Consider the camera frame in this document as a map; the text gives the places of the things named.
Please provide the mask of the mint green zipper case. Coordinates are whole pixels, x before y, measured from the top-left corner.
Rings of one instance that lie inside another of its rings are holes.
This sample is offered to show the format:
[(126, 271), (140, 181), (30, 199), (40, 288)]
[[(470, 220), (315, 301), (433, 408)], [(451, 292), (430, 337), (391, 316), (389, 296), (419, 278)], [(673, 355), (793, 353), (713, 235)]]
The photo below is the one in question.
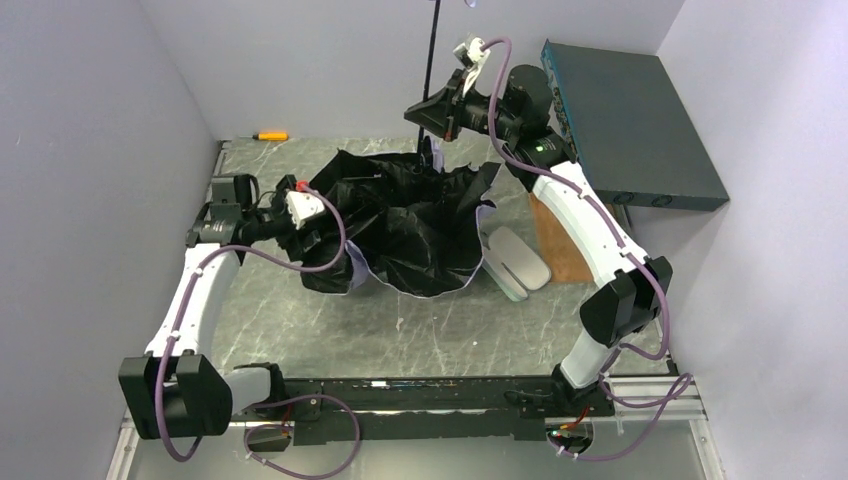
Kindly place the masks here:
[(483, 231), (481, 240), (482, 267), (511, 301), (524, 301), (551, 281), (550, 267), (509, 228)]

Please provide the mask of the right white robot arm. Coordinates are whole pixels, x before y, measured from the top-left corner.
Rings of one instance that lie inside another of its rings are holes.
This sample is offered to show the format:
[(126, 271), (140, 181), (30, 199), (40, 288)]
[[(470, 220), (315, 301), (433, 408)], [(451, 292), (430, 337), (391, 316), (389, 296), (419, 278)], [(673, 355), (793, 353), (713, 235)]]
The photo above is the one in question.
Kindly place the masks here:
[(552, 378), (559, 396), (576, 400), (596, 388), (624, 339), (655, 318), (669, 324), (672, 267), (647, 254), (612, 218), (567, 142), (548, 124), (555, 99), (545, 72), (519, 65), (491, 95), (457, 69), (434, 95), (403, 117), (445, 141), (463, 129), (487, 134), (511, 174), (545, 205), (582, 254), (597, 291), (580, 307), (582, 331)]

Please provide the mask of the lilac umbrella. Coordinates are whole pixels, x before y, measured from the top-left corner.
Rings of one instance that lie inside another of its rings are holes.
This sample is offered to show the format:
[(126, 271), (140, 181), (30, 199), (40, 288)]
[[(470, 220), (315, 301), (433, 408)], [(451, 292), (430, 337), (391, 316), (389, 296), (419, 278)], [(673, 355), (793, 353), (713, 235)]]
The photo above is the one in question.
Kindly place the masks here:
[(419, 298), (465, 288), (482, 269), (481, 221), (499, 170), (447, 169), (430, 136), (418, 152), (338, 150), (308, 182), (335, 209), (329, 237), (298, 261), (303, 286), (345, 295), (373, 279)]

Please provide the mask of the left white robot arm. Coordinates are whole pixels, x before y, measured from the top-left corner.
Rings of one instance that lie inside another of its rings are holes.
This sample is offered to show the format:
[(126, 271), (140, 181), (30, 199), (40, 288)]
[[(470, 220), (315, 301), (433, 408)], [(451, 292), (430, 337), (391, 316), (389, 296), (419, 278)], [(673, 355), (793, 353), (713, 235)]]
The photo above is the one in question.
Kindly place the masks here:
[(216, 176), (186, 235), (182, 276), (166, 316), (140, 356), (128, 357), (118, 381), (130, 417), (145, 440), (218, 436), (253, 406), (274, 407), (287, 392), (279, 366), (248, 364), (223, 375), (210, 359), (223, 303), (246, 257), (263, 257), (258, 242), (319, 240), (327, 220), (342, 235), (341, 215), (317, 190), (284, 177), (270, 205), (259, 204), (250, 174)]

